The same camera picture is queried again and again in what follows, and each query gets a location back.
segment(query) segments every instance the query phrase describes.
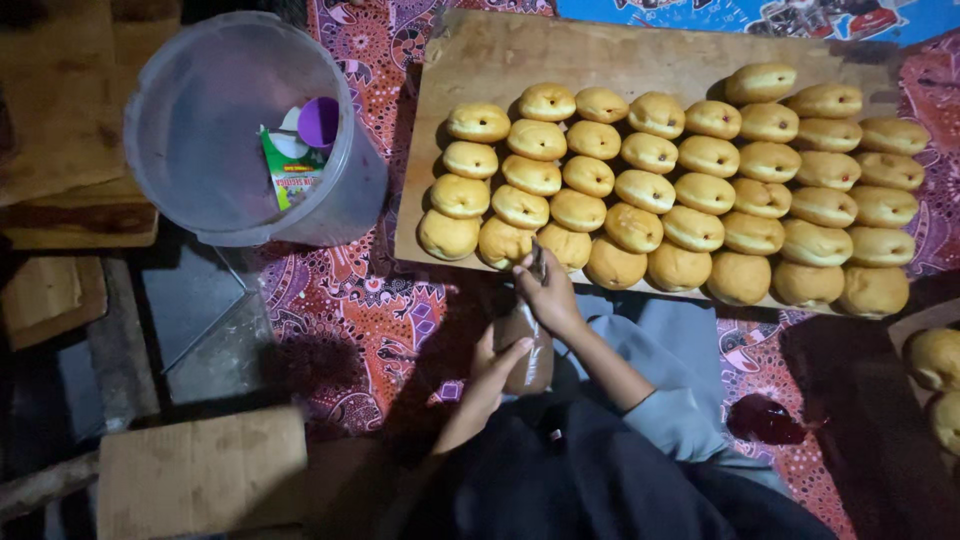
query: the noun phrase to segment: piping bag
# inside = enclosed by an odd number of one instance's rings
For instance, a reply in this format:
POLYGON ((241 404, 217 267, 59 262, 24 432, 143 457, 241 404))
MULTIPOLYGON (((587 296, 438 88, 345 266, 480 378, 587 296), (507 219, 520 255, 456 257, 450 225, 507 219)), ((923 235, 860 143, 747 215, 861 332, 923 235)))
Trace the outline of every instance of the piping bag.
MULTIPOLYGON (((546 261, 543 249, 534 239, 534 262, 530 274, 540 284, 546 285, 546 261)), ((521 358, 507 377, 503 392, 522 396, 539 394, 546 390, 553 379, 553 336, 534 317, 533 310, 520 295, 510 313, 493 321, 493 349, 502 353, 521 337, 532 337, 534 347, 521 358)))

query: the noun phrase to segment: gray sleeve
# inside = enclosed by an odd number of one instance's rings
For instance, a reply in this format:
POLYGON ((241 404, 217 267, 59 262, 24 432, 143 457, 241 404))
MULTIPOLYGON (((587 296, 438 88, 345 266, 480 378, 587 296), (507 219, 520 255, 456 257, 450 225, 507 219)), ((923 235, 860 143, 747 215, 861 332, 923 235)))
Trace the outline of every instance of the gray sleeve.
POLYGON ((701 412, 689 388, 657 390, 624 415, 623 421, 677 461, 708 461, 790 497, 773 467, 730 448, 701 412))

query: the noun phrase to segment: purple plastic scoop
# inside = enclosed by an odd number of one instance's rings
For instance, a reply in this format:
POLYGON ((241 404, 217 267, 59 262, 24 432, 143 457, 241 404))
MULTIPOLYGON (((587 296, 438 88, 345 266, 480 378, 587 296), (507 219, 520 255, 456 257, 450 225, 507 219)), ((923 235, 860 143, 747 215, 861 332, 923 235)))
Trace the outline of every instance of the purple plastic scoop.
POLYGON ((331 97, 318 97, 306 102, 297 120, 297 133, 303 142, 319 148, 329 156, 330 147, 337 139, 340 124, 340 105, 331 97))

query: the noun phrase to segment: donut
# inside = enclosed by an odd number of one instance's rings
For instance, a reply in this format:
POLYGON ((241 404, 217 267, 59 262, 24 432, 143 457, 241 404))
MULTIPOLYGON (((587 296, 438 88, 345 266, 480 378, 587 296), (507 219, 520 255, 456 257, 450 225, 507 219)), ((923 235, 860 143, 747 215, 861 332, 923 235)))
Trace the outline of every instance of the donut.
POLYGON ((856 86, 823 83, 800 90, 786 105, 804 118, 848 118, 863 109, 863 92, 856 86))
POLYGON ((430 187, 430 204, 453 219, 480 217, 490 207, 490 188, 482 180, 444 174, 430 187))
POLYGON ((507 146, 525 158, 558 160, 566 155, 566 137, 557 124, 539 120, 517 120, 507 135, 507 146))
POLYGON ((790 210, 790 190, 781 184, 738 178, 733 181, 733 209, 756 217, 777 219, 790 210))
POLYGON ((860 144, 863 130, 852 120, 803 118, 793 145, 820 152, 850 152, 860 144))
POLYGON ((500 165, 507 184, 540 197, 549 197, 563 187, 560 167, 552 161, 530 160, 511 154, 500 165))
POLYGON ((685 117, 677 100, 661 92, 647 92, 630 104, 627 121, 639 132, 671 139, 684 132, 685 117))
POLYGON ((602 86, 591 86, 577 92, 577 113, 586 120, 612 124, 623 120, 630 106, 616 92, 602 86))
POLYGON ((740 148, 740 174, 747 178, 784 184, 800 169, 800 154, 785 144, 751 142, 740 148))
POLYGON ((496 142, 510 133, 510 118, 493 103, 461 103, 446 118, 451 135, 473 142, 496 142))
POLYGON ((613 184, 616 196, 631 205, 653 213, 666 213, 673 208, 677 192, 663 176, 647 171, 627 169, 613 184))
POLYGON ((850 227, 847 229, 853 240, 853 255, 850 263, 868 268, 903 266, 913 259, 917 244, 908 233, 900 229, 877 229, 873 227, 850 227))
POLYGON ((491 206, 505 223, 520 229, 539 229, 550 218, 550 203, 546 199, 509 184, 496 189, 491 206))
POLYGON ((677 147, 669 140, 650 134, 630 134, 620 147, 620 157, 630 165, 663 174, 677 165, 677 147))
POLYGON ((920 386, 935 392, 960 390, 960 331, 922 331, 910 340, 909 356, 914 379, 920 386))
POLYGON ((537 242, 553 252, 567 274, 583 268, 590 258, 589 233, 576 233, 556 221, 540 229, 537 242))
POLYGON ((581 120, 566 130, 566 147, 598 160, 611 160, 620 153, 620 134, 614 126, 581 120))
POLYGON ((783 222, 783 257, 807 266, 840 266, 853 254, 853 240, 843 229, 829 229, 803 219, 783 222))
POLYGON ((430 209, 420 220, 417 237, 423 250, 440 260, 460 260, 477 247, 480 218, 453 219, 430 209))
POLYGON ((709 174, 686 173, 674 188, 682 205, 712 215, 729 211, 736 199, 736 191, 729 182, 709 174))
POLYGON ((601 160, 575 156, 564 165, 564 182, 590 197, 610 195, 613 180, 613 171, 601 160))
POLYGON ((483 180, 493 176, 499 166, 496 152, 486 144, 458 140, 444 150, 444 167, 457 176, 483 180))
POLYGON ((759 255, 722 251, 713 255, 707 289, 731 306, 752 306, 770 289, 770 261, 759 255))
POLYGON ((907 156, 864 152, 855 159, 863 171, 860 178, 865 185, 913 191, 926 176, 924 166, 907 156))
POLYGON ((860 165, 846 154, 807 150, 800 152, 800 159, 795 178, 803 185, 850 191, 860 179, 860 165))
POLYGON ((898 156, 916 156, 930 142, 930 132, 912 120, 877 116, 860 120, 863 138, 860 146, 875 152, 898 156))
POLYGON ((607 205, 603 199, 565 187, 550 199, 550 215, 571 231, 589 233, 603 226, 607 205))
POLYGON ((728 178, 740 166, 740 153, 726 140, 693 135, 680 143, 677 163, 688 170, 728 178))
POLYGON ((748 140, 790 142, 797 136, 800 118, 778 103, 752 103, 740 110, 740 136, 748 140))
POLYGON ((606 234, 593 240, 584 274, 594 283, 610 290, 636 285, 647 271, 646 254, 631 253, 606 234))
POLYGON ((850 195, 829 187, 801 187, 793 192, 790 215, 821 227, 843 229, 853 223, 858 205, 850 195))
POLYGON ((686 109, 686 130, 725 140, 740 133, 740 111, 722 101, 698 101, 686 109))
POLYGON ((867 227, 903 227, 917 214, 920 205, 913 195, 889 187, 858 185, 848 193, 860 210, 856 222, 867 227))
POLYGON ((770 217, 730 212, 722 220, 724 245, 746 255, 773 255, 783 245, 783 225, 770 217))
POLYGON ((724 82, 727 101, 744 105, 777 101, 797 81, 797 70, 785 63, 748 63, 724 82))
POLYGON ((520 116, 541 122, 566 120, 577 111, 573 92, 557 83, 539 83, 527 87, 517 103, 520 116))
POLYGON ((960 392, 947 392, 933 402, 930 426, 944 450, 960 455, 960 392))
POLYGON ((830 304, 843 294, 843 268, 818 268, 783 260, 774 269, 774 290, 785 304, 815 307, 830 304))
POLYGON ((687 207, 674 207, 663 215, 663 234, 693 252, 711 252, 723 245, 720 218, 687 207))
POLYGON ((903 309, 910 299, 910 282, 899 268, 846 266, 840 306, 853 315, 882 317, 903 309))
POLYGON ((620 247, 633 253, 650 253, 663 240, 663 225, 657 215, 626 203, 607 210, 603 229, 620 247))
POLYGON ((497 270, 507 270, 533 250, 534 236, 533 231, 518 229, 495 215, 480 228, 480 258, 497 270))
POLYGON ((707 282, 713 260, 709 253, 685 250, 668 239, 647 256, 647 275, 667 292, 681 292, 707 282))

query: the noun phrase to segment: plastic bucket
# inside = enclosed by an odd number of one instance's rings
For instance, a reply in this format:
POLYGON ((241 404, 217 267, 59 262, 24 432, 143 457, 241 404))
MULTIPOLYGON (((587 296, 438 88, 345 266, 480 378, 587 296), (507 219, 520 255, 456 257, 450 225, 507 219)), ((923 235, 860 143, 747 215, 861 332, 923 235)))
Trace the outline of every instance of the plastic bucket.
POLYGON ((183 30, 138 82, 124 117, 127 161, 163 215, 201 242, 335 246, 375 223, 387 166, 355 117, 347 81, 319 43, 276 15, 227 13, 183 30), (320 96, 339 104, 336 142, 323 176, 281 212, 257 131, 320 96))

